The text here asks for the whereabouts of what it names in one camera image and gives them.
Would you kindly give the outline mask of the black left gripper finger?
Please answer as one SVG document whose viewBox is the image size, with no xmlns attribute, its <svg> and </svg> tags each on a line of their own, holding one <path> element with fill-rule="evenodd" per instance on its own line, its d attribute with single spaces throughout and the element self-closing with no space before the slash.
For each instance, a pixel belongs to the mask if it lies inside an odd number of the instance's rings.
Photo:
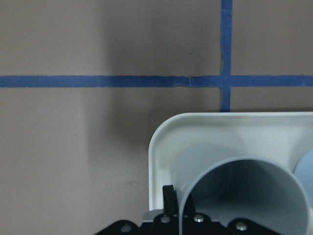
<svg viewBox="0 0 313 235">
<path fill-rule="evenodd" d="M 163 193 L 163 212 L 166 215 L 178 215 L 178 200 L 173 185 L 162 187 Z"/>
</svg>

